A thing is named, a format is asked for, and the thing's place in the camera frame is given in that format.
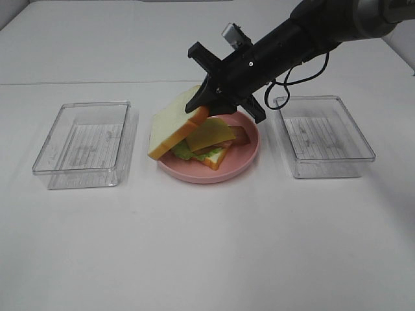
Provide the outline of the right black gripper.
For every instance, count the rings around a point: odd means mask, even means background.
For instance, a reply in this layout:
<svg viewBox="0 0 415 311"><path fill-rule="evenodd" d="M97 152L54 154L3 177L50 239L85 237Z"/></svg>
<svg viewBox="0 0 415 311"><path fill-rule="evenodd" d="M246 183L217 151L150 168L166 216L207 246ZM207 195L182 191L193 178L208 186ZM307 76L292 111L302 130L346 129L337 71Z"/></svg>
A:
<svg viewBox="0 0 415 311"><path fill-rule="evenodd" d="M253 94L291 67L321 53L323 37L293 22L284 22L251 47L219 59L196 42L188 50L207 73L202 85L185 105L191 113L207 107L209 116L230 115L241 106L260 123L265 110Z"/></svg>

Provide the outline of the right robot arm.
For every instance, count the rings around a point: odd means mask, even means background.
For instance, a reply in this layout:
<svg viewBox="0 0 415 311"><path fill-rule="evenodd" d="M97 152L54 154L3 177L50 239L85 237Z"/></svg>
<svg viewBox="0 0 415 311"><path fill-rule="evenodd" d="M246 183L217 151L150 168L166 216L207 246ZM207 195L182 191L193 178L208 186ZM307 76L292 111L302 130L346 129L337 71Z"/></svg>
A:
<svg viewBox="0 0 415 311"><path fill-rule="evenodd" d="M381 38L410 19L414 19L413 1L302 1L286 21L257 43L230 23L222 36L234 51L225 59L201 43L189 48L188 57L207 75L185 112L205 106L214 116L235 113L242 106L261 122L266 113L254 98L255 91L343 42Z"/></svg>

